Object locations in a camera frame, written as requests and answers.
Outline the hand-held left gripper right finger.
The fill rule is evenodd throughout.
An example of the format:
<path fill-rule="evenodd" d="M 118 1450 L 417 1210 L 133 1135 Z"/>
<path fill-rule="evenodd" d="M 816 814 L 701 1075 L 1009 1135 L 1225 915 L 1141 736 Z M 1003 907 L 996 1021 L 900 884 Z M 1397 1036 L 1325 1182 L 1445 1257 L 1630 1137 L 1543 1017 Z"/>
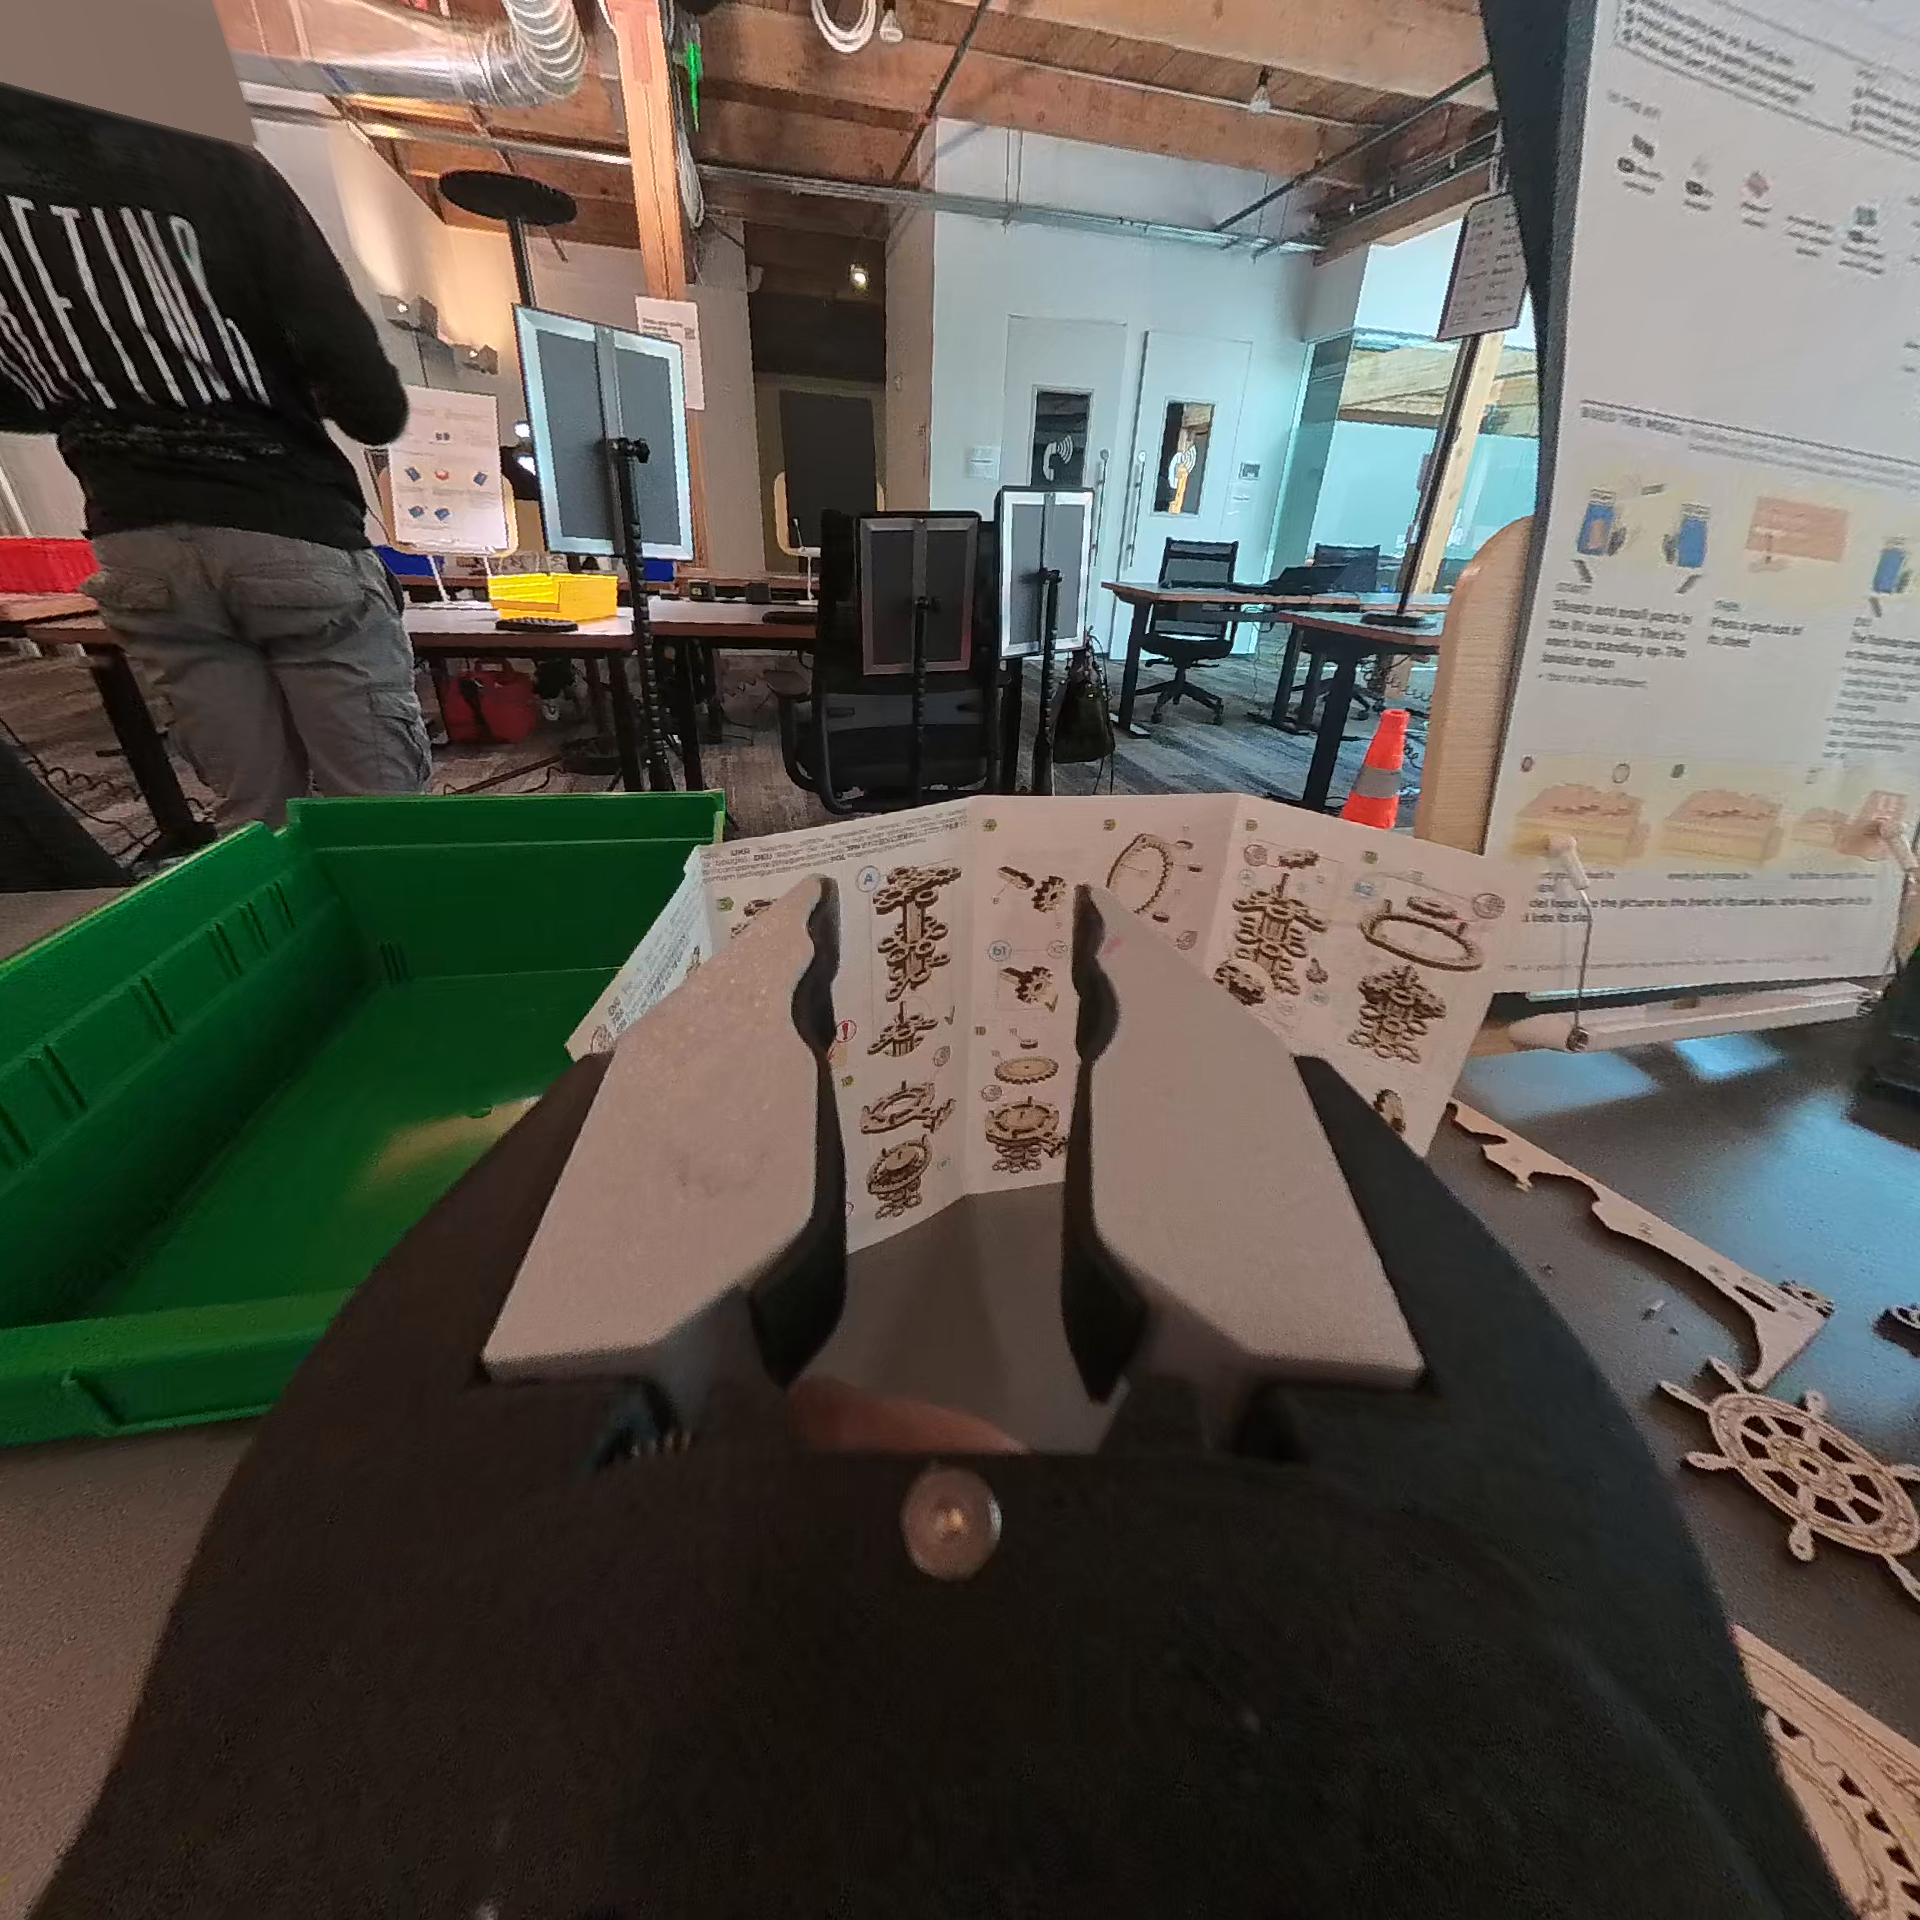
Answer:
<path fill-rule="evenodd" d="M 1089 1398 L 1416 1387 L 1422 1349 L 1289 1044 L 1094 884 L 1070 973 L 1060 1308 Z"/>

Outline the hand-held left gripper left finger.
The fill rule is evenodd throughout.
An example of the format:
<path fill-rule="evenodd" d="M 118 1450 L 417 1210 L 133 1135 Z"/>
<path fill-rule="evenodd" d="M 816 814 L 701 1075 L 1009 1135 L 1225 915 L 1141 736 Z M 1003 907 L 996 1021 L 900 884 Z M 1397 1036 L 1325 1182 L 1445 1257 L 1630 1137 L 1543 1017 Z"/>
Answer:
<path fill-rule="evenodd" d="M 843 907 L 804 875 L 603 1057 L 483 1352 L 494 1382 L 791 1387 L 849 1295 Z"/>

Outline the wooden sheet with round pattern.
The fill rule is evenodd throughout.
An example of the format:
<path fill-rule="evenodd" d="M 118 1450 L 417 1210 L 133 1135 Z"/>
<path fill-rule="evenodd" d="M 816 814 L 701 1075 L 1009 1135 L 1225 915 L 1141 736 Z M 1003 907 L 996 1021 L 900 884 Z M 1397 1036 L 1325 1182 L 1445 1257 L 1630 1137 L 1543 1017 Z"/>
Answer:
<path fill-rule="evenodd" d="M 1919 1915 L 1919 1748 L 1732 1627 L 1774 1762 L 1854 1915 Z"/>

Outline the person's left hand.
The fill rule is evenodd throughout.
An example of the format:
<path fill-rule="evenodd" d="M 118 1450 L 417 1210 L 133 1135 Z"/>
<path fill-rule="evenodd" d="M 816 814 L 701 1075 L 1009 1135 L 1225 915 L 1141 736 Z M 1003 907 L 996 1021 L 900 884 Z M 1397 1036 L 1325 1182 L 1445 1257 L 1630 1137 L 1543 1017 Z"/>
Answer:
<path fill-rule="evenodd" d="M 787 1407 L 799 1436 L 821 1452 L 943 1457 L 1027 1452 L 1020 1440 L 968 1410 L 877 1394 L 826 1375 L 799 1379 Z"/>

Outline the orange traffic cone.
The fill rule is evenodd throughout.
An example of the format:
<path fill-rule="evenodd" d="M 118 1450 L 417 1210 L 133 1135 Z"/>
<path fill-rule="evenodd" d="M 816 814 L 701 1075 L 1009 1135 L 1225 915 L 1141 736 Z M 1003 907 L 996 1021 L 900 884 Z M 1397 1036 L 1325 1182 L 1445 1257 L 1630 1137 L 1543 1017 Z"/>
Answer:
<path fill-rule="evenodd" d="M 1407 707 L 1386 707 L 1380 713 L 1343 801 L 1345 822 L 1380 831 L 1397 830 L 1410 718 Z"/>

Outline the red bag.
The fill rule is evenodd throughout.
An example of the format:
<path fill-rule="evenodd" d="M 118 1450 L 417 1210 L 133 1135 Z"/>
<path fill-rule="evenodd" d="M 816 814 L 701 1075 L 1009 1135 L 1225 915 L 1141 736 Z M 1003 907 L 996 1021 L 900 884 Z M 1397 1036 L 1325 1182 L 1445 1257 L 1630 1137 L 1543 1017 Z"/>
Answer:
<path fill-rule="evenodd" d="M 452 745 L 517 748 L 543 725 L 535 678 L 509 661 L 438 663 L 433 679 Z"/>

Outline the wooden desk with black legs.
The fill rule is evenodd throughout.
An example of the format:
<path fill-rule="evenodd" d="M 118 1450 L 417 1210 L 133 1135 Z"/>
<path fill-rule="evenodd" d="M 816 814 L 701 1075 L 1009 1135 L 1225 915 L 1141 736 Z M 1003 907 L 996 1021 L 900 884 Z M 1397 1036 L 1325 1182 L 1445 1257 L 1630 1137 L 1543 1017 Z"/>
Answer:
<path fill-rule="evenodd" d="M 1135 612 L 1141 602 L 1158 599 L 1162 591 L 1152 583 L 1124 579 L 1109 579 L 1102 590 L 1130 614 L 1120 658 L 1115 724 L 1116 731 L 1135 737 L 1123 725 L 1123 681 Z M 1311 730 L 1309 774 L 1294 803 L 1318 812 L 1338 812 L 1333 786 L 1362 668 L 1378 659 L 1436 658 L 1448 596 L 1430 591 L 1412 603 L 1416 612 L 1426 614 L 1422 627 L 1398 623 L 1394 616 L 1398 596 L 1388 591 L 1301 593 L 1227 588 L 1220 596 L 1232 605 L 1239 625 L 1282 627 L 1291 646 L 1289 659 L 1320 659 L 1322 668 L 1331 670 L 1331 678 L 1320 681 L 1320 692 L 1306 692 L 1296 700 L 1291 698 L 1287 683 L 1278 686 L 1268 707 L 1255 718 L 1276 731 Z"/>

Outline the black-framed light panel on stand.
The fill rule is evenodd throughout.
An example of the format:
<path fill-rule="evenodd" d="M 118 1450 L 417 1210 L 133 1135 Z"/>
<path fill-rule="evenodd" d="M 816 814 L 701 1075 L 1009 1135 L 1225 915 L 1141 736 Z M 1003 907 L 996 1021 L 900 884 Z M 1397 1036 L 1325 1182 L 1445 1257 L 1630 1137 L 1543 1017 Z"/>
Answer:
<path fill-rule="evenodd" d="M 869 766 L 884 793 L 911 803 L 974 789 L 989 771 L 981 543 L 974 511 L 877 514 L 856 525 Z"/>

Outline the wooden ship wheel part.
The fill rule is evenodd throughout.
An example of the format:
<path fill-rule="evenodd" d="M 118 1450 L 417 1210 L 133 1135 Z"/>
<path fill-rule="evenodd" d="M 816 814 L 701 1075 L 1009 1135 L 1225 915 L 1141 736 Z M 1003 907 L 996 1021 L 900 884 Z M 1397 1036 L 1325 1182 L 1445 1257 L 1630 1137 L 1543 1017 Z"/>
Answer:
<path fill-rule="evenodd" d="M 1725 1359 L 1709 1369 L 1720 1385 L 1713 1396 L 1659 1383 L 1709 1436 L 1702 1450 L 1687 1452 L 1687 1465 L 1739 1477 L 1786 1524 L 1786 1550 L 1798 1563 L 1813 1563 L 1820 1544 L 1831 1544 L 1878 1563 L 1919 1602 L 1919 1465 L 1869 1450 L 1814 1390 L 1790 1401 L 1741 1379 Z"/>

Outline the small light panel on stand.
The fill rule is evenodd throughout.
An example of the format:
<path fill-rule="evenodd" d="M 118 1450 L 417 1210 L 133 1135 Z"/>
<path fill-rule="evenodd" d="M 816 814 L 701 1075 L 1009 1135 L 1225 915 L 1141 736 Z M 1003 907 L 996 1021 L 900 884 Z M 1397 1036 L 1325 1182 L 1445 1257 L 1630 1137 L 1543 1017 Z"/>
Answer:
<path fill-rule="evenodd" d="M 1019 745 L 1007 750 L 1009 789 L 1053 793 L 1055 707 L 1064 692 L 1068 658 L 1085 639 L 1086 602 L 1097 559 L 1092 487 L 1011 486 L 996 491 L 999 653 L 1007 676 L 1011 722 L 1019 718 L 1025 668 L 1038 663 L 1038 718 L 1019 774 Z"/>

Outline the white instruction sheet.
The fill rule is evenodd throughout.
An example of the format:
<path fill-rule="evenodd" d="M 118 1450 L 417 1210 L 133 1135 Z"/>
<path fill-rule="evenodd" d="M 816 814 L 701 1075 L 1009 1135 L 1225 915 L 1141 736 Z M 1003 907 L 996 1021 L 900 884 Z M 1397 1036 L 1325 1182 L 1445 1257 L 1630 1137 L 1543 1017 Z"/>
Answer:
<path fill-rule="evenodd" d="M 401 551 L 496 559 L 517 535 L 512 487 L 500 462 L 500 413 L 490 392 L 402 388 L 405 431 L 387 446 L 379 491 Z"/>

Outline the large light panel on stand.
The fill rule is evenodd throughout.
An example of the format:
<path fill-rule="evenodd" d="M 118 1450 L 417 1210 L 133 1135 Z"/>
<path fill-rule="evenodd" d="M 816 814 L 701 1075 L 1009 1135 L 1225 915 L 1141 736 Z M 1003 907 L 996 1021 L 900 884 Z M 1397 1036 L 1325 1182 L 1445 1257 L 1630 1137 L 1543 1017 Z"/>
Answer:
<path fill-rule="evenodd" d="M 547 546 L 617 562 L 645 607 L 650 565 L 699 553 L 684 350 L 540 305 L 512 317 Z"/>

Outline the instruction board with wooden stand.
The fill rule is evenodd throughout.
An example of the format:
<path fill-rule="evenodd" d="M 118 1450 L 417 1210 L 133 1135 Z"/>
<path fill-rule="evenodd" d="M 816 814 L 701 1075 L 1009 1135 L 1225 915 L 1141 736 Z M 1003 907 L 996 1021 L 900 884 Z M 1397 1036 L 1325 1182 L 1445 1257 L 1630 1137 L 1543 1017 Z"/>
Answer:
<path fill-rule="evenodd" d="M 1865 1012 L 1917 947 L 1919 12 L 1483 3 L 1543 378 L 1465 833 L 1567 1051 Z"/>

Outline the wavy wooden frame strip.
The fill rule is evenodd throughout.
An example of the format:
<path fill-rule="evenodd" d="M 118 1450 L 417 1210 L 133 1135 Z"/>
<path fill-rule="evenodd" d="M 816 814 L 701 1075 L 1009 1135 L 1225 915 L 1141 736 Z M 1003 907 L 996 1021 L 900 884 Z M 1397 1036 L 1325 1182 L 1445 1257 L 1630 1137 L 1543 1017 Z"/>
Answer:
<path fill-rule="evenodd" d="M 1461 1097 L 1451 1102 L 1451 1118 L 1481 1143 L 1483 1157 L 1521 1189 L 1533 1189 L 1538 1180 L 1583 1188 L 1600 1228 L 1679 1263 L 1739 1308 L 1754 1345 L 1754 1365 L 1741 1377 L 1745 1385 L 1767 1391 L 1835 1317 L 1839 1303 L 1825 1292 L 1761 1275 Z"/>

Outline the silver ventilation duct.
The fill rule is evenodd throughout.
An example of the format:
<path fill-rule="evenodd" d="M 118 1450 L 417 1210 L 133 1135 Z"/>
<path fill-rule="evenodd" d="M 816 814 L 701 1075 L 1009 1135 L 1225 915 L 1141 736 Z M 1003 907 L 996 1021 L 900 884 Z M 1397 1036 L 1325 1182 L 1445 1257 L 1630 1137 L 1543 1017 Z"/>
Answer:
<path fill-rule="evenodd" d="M 478 110 L 573 100 L 589 37 L 568 1 L 504 1 L 490 19 L 383 1 L 215 6 L 236 76 L 324 97 Z"/>

